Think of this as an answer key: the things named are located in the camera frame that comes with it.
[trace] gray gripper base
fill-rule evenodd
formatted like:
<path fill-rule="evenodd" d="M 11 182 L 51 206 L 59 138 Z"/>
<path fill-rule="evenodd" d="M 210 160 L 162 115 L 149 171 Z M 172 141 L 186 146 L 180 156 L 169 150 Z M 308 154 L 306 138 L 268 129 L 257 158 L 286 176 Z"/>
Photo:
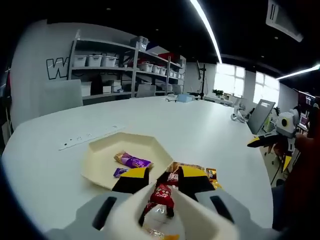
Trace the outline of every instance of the gray gripper base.
<path fill-rule="evenodd" d="M 108 233 L 93 227 L 94 219 L 109 197 L 116 198 L 110 213 L 124 200 L 132 196 L 131 193 L 110 191 L 94 197 L 76 211 L 75 220 L 64 229 L 51 229 L 45 235 L 50 240 L 106 240 Z"/>
<path fill-rule="evenodd" d="M 250 218 L 249 210 L 224 190 L 218 188 L 214 191 L 198 192 L 195 194 L 200 204 L 218 213 L 212 201 L 212 197 L 215 196 L 221 199 L 231 215 L 234 225 L 239 230 L 241 240 L 271 240 L 277 239 L 279 236 L 279 233 L 272 228 L 262 228 L 254 223 Z"/>
<path fill-rule="evenodd" d="M 108 240 L 107 227 L 103 228 L 103 230 L 93 227 L 97 213 L 109 197 L 116 198 L 111 209 L 112 212 L 115 207 L 131 195 L 130 193 L 111 191 L 96 196 L 76 211 L 74 222 L 64 229 L 51 229 L 45 235 L 50 240 Z M 222 189 L 198 192 L 195 194 L 195 197 L 200 204 L 221 215 L 221 207 L 217 206 L 216 201 L 212 201 L 212 199 L 218 197 L 224 209 L 227 209 L 229 218 L 232 219 L 232 222 L 238 229 L 240 240 L 275 240 L 280 236 L 277 231 L 271 228 L 262 228 L 254 223 L 250 218 L 249 210 Z M 104 226 L 108 226 L 108 217 Z"/>

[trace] purple candy wrapper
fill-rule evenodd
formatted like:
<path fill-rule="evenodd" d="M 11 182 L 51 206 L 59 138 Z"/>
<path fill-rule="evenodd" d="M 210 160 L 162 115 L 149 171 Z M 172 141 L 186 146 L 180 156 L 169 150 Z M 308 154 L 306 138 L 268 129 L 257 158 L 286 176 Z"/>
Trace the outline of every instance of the purple candy wrapper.
<path fill-rule="evenodd" d="M 125 151 L 122 151 L 114 156 L 114 159 L 123 164 L 128 166 L 129 168 L 135 169 L 135 168 L 150 168 L 153 163 L 140 159 L 134 156 L 131 156 L 130 154 L 126 153 Z"/>
<path fill-rule="evenodd" d="M 113 176 L 118 179 L 118 178 L 120 178 L 121 174 L 124 174 L 124 173 L 128 172 L 128 170 L 129 169 L 117 167 L 115 172 L 114 172 L 114 174 L 113 174 Z"/>

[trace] window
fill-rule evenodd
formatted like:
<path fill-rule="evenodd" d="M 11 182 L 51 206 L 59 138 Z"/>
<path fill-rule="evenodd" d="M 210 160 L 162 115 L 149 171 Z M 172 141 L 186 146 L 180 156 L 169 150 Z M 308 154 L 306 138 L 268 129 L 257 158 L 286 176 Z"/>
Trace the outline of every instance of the window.
<path fill-rule="evenodd" d="M 213 89 L 242 97 L 245 75 L 246 71 L 243 67 L 217 63 Z"/>
<path fill-rule="evenodd" d="M 256 72 L 253 102 L 258 104 L 260 99 L 275 102 L 275 107 L 279 101 L 279 81 L 275 78 Z"/>

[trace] power strip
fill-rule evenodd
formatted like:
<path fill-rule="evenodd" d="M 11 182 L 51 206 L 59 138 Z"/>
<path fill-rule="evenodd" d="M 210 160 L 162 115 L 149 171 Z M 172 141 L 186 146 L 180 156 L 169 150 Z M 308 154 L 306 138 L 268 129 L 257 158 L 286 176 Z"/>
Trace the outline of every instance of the power strip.
<path fill-rule="evenodd" d="M 112 125 L 112 126 L 106 127 L 105 129 L 94 129 L 91 132 L 88 132 L 86 134 L 70 137 L 69 139 L 67 139 L 61 144 L 61 147 L 59 148 L 59 150 L 71 148 L 75 145 L 82 144 L 89 140 L 96 139 L 105 135 L 114 134 L 115 132 L 124 128 L 125 128 L 124 126 Z"/>

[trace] hexagonal tray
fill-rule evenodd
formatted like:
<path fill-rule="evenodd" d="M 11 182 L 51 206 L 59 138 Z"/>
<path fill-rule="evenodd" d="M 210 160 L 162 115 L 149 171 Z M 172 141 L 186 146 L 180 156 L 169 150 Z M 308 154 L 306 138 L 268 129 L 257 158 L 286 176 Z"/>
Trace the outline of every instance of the hexagonal tray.
<path fill-rule="evenodd" d="M 119 179 L 114 177 L 116 168 L 128 169 L 114 159 L 121 151 L 153 163 L 149 182 L 156 181 L 174 161 L 156 138 L 118 132 L 89 143 L 82 176 L 97 185 L 112 189 Z"/>

